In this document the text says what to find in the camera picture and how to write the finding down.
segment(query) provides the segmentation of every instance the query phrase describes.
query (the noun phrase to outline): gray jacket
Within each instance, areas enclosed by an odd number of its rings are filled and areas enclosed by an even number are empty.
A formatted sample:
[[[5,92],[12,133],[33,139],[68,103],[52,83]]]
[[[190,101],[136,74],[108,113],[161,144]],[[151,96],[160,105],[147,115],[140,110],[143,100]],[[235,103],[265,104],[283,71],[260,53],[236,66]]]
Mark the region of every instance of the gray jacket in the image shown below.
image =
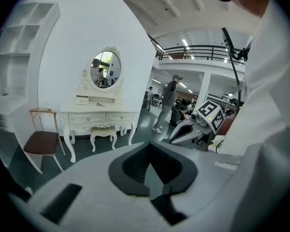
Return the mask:
[[[163,94],[162,105],[172,107],[176,98],[176,81],[169,82]]]

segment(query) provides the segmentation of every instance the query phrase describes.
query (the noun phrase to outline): wooden chair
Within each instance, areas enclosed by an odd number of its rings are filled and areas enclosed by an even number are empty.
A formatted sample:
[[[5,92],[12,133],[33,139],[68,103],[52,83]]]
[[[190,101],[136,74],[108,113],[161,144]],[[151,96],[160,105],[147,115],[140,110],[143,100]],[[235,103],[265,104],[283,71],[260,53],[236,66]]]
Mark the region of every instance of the wooden chair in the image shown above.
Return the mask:
[[[34,126],[34,130],[35,130],[35,132],[30,136],[29,140],[26,142],[26,145],[24,147],[24,152],[27,155],[29,161],[35,167],[35,169],[42,174],[42,171],[34,163],[30,154],[42,155],[42,156],[53,156],[58,167],[63,172],[63,169],[62,169],[61,165],[59,164],[59,162],[56,158],[56,155],[55,155],[57,140],[59,140],[63,154],[66,155],[66,153],[64,152],[63,146],[62,146],[60,136],[59,136],[58,126],[57,126],[57,121],[56,121],[56,112],[54,112],[52,109],[49,109],[49,108],[39,108],[38,107],[38,108],[30,109],[29,113],[31,114],[31,119],[32,119],[32,123]],[[34,118],[37,115],[39,115],[41,118],[42,113],[53,114],[55,127],[56,127],[57,132],[36,131],[35,124],[34,124]]]

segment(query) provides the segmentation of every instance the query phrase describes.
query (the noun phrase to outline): cable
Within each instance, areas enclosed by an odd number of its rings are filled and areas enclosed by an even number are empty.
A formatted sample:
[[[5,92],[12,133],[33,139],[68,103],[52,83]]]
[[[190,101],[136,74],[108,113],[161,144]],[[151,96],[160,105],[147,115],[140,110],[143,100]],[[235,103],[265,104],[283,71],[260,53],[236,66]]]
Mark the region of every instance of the cable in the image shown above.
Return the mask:
[[[237,99],[237,107],[236,107],[236,111],[235,111],[235,116],[234,118],[237,116],[238,112],[240,111],[240,103],[241,103],[241,92],[240,92],[240,81],[238,80],[238,76],[237,76],[237,72],[233,63],[233,59],[231,56],[231,52],[229,54],[230,60],[231,60],[231,64],[234,70],[234,74],[235,74],[235,79],[236,79],[236,83],[237,83],[237,93],[238,93],[238,99]]]
[[[218,153],[217,152],[217,148],[218,148],[218,146],[221,144],[223,142],[223,140],[216,146],[216,153]]]

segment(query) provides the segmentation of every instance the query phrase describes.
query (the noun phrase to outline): brown chair seat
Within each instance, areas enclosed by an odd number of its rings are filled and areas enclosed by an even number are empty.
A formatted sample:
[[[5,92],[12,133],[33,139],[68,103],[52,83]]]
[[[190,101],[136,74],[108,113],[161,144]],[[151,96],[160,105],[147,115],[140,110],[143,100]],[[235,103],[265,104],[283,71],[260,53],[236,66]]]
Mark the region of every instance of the brown chair seat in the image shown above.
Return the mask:
[[[53,155],[56,150],[58,133],[35,131],[27,141],[24,151],[37,155]]]

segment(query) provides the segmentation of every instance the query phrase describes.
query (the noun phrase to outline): shoe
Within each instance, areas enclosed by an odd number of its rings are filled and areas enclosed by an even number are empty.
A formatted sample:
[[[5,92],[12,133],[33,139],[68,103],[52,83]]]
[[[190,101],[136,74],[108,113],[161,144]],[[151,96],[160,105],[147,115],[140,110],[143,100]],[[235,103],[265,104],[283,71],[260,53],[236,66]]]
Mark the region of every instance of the shoe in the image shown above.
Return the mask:
[[[152,130],[155,131],[156,133],[161,134],[160,129],[159,128],[156,128],[155,126],[153,126]]]

